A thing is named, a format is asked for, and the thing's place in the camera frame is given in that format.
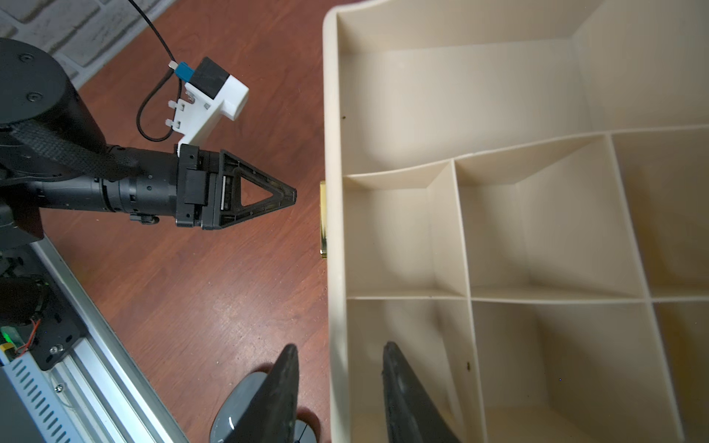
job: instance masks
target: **gold handle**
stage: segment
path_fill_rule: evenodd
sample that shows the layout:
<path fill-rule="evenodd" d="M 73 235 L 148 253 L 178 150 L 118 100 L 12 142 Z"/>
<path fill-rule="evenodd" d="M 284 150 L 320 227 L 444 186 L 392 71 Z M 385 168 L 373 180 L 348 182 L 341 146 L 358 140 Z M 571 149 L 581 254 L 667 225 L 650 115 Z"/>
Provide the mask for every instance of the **gold handle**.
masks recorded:
<path fill-rule="evenodd" d="M 325 197 L 325 180 L 320 182 L 320 256 L 328 258 L 328 202 Z"/>

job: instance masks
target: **organizer compartment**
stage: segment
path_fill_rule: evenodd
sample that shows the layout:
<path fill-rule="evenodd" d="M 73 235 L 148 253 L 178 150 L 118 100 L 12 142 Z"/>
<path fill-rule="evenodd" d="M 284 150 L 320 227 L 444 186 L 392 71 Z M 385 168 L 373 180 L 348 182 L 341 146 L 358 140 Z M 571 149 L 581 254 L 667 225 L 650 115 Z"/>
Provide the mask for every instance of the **organizer compartment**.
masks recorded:
<path fill-rule="evenodd" d="M 466 296 L 452 162 L 345 177 L 349 297 Z"/>
<path fill-rule="evenodd" d="M 687 443 L 709 441 L 709 303 L 655 303 Z"/>
<path fill-rule="evenodd" d="M 677 442 L 644 303 L 473 302 L 490 443 Z"/>
<path fill-rule="evenodd" d="M 709 300 L 709 127 L 613 144 L 651 294 Z"/>
<path fill-rule="evenodd" d="M 394 341 L 462 442 L 481 442 L 476 360 L 465 300 L 348 300 L 352 441 L 387 443 L 382 352 Z"/>
<path fill-rule="evenodd" d="M 703 0 L 391 0 L 337 14 L 346 174 L 709 123 Z"/>
<path fill-rule="evenodd" d="M 474 300 L 642 297 L 606 138 L 569 138 L 455 163 Z"/>

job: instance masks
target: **blue connector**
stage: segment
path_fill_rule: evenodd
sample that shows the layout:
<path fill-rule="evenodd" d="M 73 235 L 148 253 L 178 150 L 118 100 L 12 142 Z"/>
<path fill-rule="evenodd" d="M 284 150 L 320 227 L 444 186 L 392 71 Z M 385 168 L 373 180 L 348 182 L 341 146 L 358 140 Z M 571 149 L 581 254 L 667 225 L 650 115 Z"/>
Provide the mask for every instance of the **blue connector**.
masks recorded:
<path fill-rule="evenodd" d="M 180 62 L 180 64 L 175 68 L 175 75 L 177 75 L 177 78 L 185 83 L 189 83 L 189 80 L 192 78 L 192 74 L 194 74 L 194 69 L 190 68 L 185 62 Z"/>

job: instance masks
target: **screw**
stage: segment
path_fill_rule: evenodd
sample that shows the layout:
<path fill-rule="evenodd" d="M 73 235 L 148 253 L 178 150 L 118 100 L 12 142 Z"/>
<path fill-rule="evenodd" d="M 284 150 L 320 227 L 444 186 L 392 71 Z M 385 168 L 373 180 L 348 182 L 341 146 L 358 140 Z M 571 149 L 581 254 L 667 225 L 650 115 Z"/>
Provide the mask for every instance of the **screw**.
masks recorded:
<path fill-rule="evenodd" d="M 42 99 L 42 94 L 40 94 L 39 92 L 30 92 L 29 94 L 27 94 L 27 99 L 29 101 L 39 101 Z"/>

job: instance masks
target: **red wire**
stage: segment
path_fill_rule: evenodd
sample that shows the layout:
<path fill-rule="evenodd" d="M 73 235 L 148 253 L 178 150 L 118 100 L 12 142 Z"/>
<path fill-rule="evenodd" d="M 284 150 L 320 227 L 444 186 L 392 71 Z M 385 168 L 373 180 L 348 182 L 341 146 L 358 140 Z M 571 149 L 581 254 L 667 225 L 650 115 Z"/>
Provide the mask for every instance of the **red wire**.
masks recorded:
<path fill-rule="evenodd" d="M 37 323 L 35 323 L 34 320 L 31 320 L 31 322 L 34 327 L 32 328 L 32 334 L 30 334 L 30 339 L 27 340 L 27 342 L 25 344 L 23 344 L 22 346 L 17 348 L 18 351 L 22 348 L 25 348 L 25 350 L 22 351 L 22 354 L 20 354 L 20 357 L 22 357 L 25 354 L 25 352 L 27 352 L 30 349 L 30 345 L 32 344 L 32 342 L 35 339 L 35 334 L 37 333 L 37 328 L 40 327 L 40 323 L 42 322 L 42 320 L 37 320 Z"/>

